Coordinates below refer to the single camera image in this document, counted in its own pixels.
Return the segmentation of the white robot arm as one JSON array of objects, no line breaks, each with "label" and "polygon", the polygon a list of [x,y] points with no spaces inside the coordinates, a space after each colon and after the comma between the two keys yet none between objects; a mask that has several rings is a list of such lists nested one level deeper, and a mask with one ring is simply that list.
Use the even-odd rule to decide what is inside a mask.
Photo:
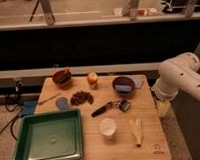
[{"label": "white robot arm", "polygon": [[168,58],[158,66],[159,77],[151,87],[159,117],[168,112],[171,101],[182,90],[200,101],[200,59],[194,53]]}]

